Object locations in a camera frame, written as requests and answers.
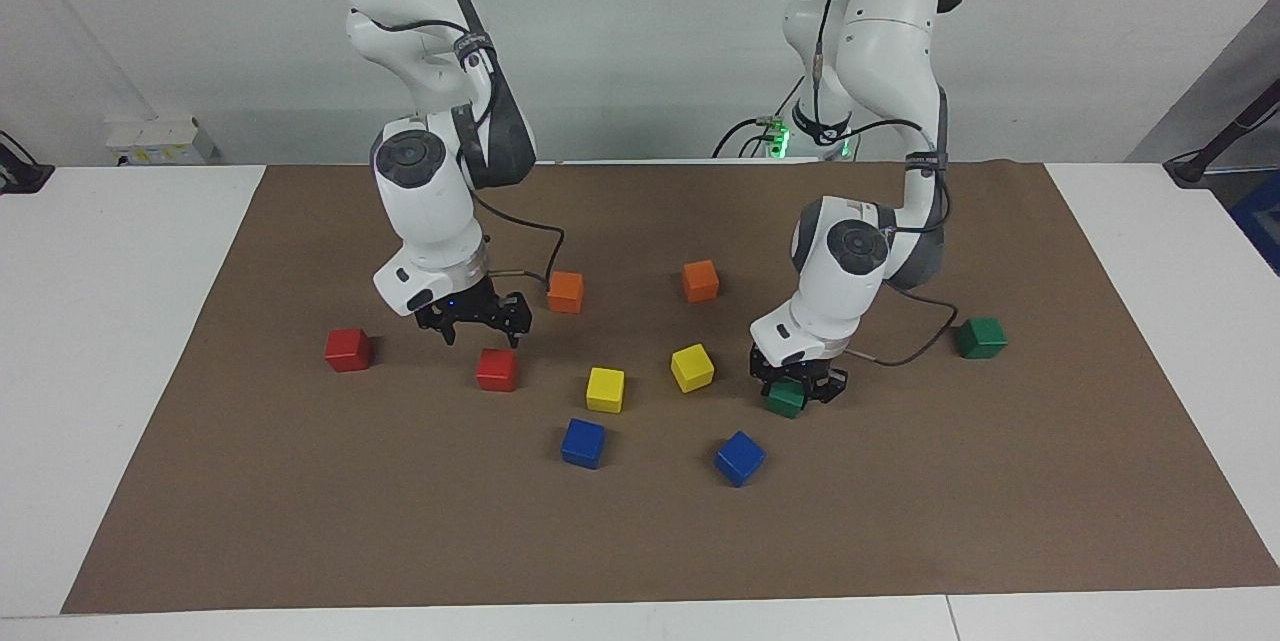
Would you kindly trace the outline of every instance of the green indicator light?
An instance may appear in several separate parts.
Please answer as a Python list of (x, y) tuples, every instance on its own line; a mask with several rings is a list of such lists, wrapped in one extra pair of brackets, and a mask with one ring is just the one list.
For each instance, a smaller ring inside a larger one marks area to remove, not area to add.
[(781, 134), (773, 138), (773, 143), (769, 145), (769, 155), (772, 157), (786, 157), (787, 145), (791, 143), (791, 131), (786, 125), (782, 127)]

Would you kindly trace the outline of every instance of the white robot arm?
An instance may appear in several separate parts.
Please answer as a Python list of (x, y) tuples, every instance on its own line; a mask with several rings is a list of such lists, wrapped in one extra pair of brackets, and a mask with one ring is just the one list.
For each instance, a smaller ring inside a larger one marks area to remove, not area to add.
[(929, 49), (938, 13), (960, 0), (795, 0), (787, 41), (813, 78), (792, 109), (800, 131), (835, 145), (847, 129), (852, 102), (896, 125), (906, 146), (901, 209), (824, 196), (800, 214), (791, 261), (796, 293), (751, 325), (751, 375), (764, 383), (790, 377), (805, 400), (826, 403), (847, 375), (831, 360), (847, 349), (882, 284), (914, 289), (937, 274), (950, 212), (946, 93), (933, 77)]
[(412, 116), (389, 122), (370, 166), (404, 242), (374, 275), (383, 299), (448, 344), (454, 322), (484, 322), (511, 345), (532, 315), (521, 294), (499, 298), (471, 189), (517, 184), (534, 139), (471, 0), (347, 0), (357, 52), (408, 86)]

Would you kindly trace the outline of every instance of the black stand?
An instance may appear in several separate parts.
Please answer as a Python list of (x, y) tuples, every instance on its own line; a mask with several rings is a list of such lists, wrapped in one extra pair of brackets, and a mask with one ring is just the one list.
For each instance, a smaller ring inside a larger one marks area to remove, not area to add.
[(1174, 184), (1179, 184), (1183, 189), (1201, 189), (1203, 187), (1201, 180), (1204, 179), (1204, 170), (1207, 170), (1210, 164), (1217, 161), (1217, 157), (1226, 148), (1230, 148), (1230, 145), (1239, 141), (1240, 136), (1257, 129), (1258, 123), (1265, 122), (1263, 116), (1276, 104), (1280, 104), (1280, 81), (1274, 82), (1270, 88), (1262, 91), (1261, 97), (1249, 104), (1249, 107), (1245, 107), (1244, 113), (1240, 113), (1231, 122), (1231, 125), (1222, 129), (1221, 134), (1215, 136), (1194, 159), (1190, 159), (1188, 162), (1165, 162), (1165, 171), (1169, 171), (1169, 177), (1174, 180)]
[(13, 152), (8, 145), (0, 143), (0, 168), (4, 168), (5, 184), (0, 186), (0, 196), (4, 194), (35, 194), (36, 191), (41, 191), (45, 187), (45, 182), (54, 175), (52, 166), (45, 166), (44, 164), (36, 162), (31, 154), (27, 154), (27, 148), (22, 148), (18, 141), (13, 139), (13, 136), (4, 134), (0, 131), (0, 138), (10, 141), (18, 150), (26, 154), (29, 162), (18, 159), (18, 154)]

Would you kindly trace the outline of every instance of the wooden block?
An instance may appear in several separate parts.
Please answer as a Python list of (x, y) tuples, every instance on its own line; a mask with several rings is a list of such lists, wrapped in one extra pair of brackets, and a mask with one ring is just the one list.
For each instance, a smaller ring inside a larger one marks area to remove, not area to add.
[(585, 290), (581, 273), (553, 273), (550, 289), (547, 292), (547, 307), (557, 313), (581, 313)]
[(586, 383), (586, 408), (604, 413), (622, 413), (622, 385), (626, 374), (617, 368), (591, 368)]
[(710, 385), (716, 377), (716, 366), (704, 345), (694, 344), (671, 354), (671, 375), (676, 376), (680, 390), (687, 394)]
[(719, 294), (719, 276), (713, 262), (685, 264), (681, 281), (685, 285), (685, 299), (691, 305), (709, 302)]
[(572, 418), (561, 443), (561, 458), (582, 468), (600, 468), (604, 453), (604, 427), (599, 423)]
[(764, 457), (764, 449), (739, 431), (716, 454), (716, 467), (733, 486), (741, 486), (760, 468)]
[(476, 363), (476, 383), (485, 392), (516, 390), (516, 351), (480, 351), (480, 363)]
[(773, 389), (764, 399), (764, 408), (778, 416), (795, 418), (804, 411), (804, 386), (790, 377), (783, 377), (782, 381), (773, 383)]
[(969, 319), (956, 328), (955, 339), (960, 354), (969, 360), (996, 358), (1009, 345), (997, 319)]
[(329, 331), (329, 342), (324, 348), (324, 360), (334, 371), (364, 371), (372, 362), (374, 344), (360, 328), (339, 328)]

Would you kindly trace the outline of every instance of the white table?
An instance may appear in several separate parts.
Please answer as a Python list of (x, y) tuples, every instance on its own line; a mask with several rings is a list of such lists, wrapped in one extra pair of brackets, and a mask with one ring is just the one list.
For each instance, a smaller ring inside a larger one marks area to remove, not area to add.
[[(1275, 557), (1280, 280), (1157, 166), (1050, 171)], [(63, 168), (0, 198), (0, 638), (1280, 637), (1280, 587), (58, 617), (261, 175)]]

